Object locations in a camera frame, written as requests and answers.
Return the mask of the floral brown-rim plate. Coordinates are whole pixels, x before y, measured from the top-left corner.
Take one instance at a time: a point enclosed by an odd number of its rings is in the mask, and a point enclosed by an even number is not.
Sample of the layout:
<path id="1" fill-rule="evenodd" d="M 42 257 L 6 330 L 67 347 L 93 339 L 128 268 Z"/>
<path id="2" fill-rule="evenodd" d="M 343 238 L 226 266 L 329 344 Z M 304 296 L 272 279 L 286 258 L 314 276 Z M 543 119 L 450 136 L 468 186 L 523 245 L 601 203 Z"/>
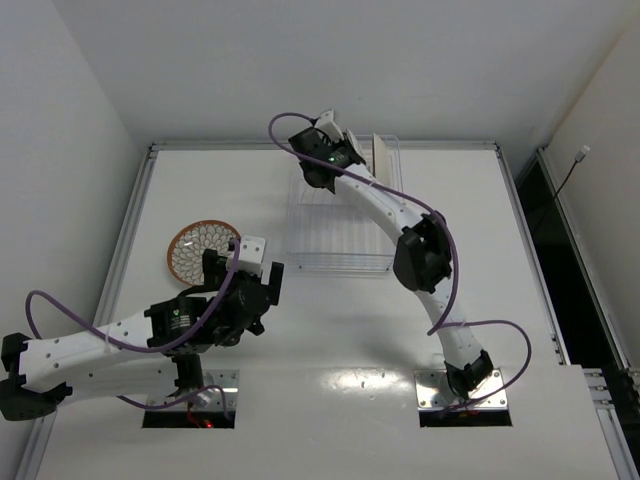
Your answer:
<path id="1" fill-rule="evenodd" d="M 200 220 L 182 228 L 169 244 L 166 263 L 170 274 L 186 286 L 200 285 L 204 279 L 202 255 L 208 249 L 229 256 L 229 242 L 240 233 L 220 220 Z"/>
<path id="2" fill-rule="evenodd" d="M 378 135 L 384 142 L 382 172 L 376 177 L 377 180 L 387 186 L 395 186 L 395 153 L 397 150 L 397 138 L 392 135 Z"/>

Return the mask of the orange sunburst glass plate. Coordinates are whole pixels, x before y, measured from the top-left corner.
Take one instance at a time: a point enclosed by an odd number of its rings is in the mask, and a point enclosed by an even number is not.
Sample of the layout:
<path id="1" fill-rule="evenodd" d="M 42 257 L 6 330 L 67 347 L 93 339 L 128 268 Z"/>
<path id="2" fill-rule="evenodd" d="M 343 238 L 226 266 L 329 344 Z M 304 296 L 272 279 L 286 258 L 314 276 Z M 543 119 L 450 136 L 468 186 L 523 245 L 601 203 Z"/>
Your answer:
<path id="1" fill-rule="evenodd" d="M 371 142 L 371 158 L 372 158 L 372 175 L 377 177 L 382 172 L 382 160 L 384 142 L 377 134 L 372 135 Z"/>

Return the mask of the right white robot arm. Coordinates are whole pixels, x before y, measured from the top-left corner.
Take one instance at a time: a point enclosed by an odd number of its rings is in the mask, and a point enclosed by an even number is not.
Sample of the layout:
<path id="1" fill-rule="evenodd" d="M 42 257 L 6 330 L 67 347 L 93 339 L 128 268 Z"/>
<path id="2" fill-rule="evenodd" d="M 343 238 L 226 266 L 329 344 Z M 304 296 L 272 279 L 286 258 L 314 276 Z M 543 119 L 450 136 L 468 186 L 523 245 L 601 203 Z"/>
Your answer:
<path id="1" fill-rule="evenodd" d="M 418 199 L 382 182 L 357 147 L 340 134 L 329 137 L 310 126 L 288 139 L 306 183 L 358 209 L 395 247 L 392 271 L 421 302 L 444 354 L 450 389 L 467 400 L 490 376 L 493 363 L 464 312 L 455 306 L 459 256 L 444 217 Z"/>

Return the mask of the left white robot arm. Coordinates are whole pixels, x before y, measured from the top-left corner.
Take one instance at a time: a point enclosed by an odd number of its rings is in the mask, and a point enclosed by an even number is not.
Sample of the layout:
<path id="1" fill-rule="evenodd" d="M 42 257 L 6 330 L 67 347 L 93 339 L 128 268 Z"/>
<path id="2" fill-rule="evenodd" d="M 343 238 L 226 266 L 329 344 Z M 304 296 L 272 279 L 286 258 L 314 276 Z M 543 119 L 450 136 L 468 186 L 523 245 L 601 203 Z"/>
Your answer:
<path id="1" fill-rule="evenodd" d="M 226 258 L 207 250 L 202 263 L 202 284 L 127 319 L 52 339 L 5 336 L 2 416 L 26 421 L 76 400 L 117 397 L 132 404 L 136 395 L 164 396 L 157 407 L 165 409 L 220 391 L 205 381 L 201 354 L 235 346 L 245 332 L 264 333 L 261 319 L 279 302 L 284 266 L 272 263 L 264 281 L 262 262 L 242 253 Z"/>

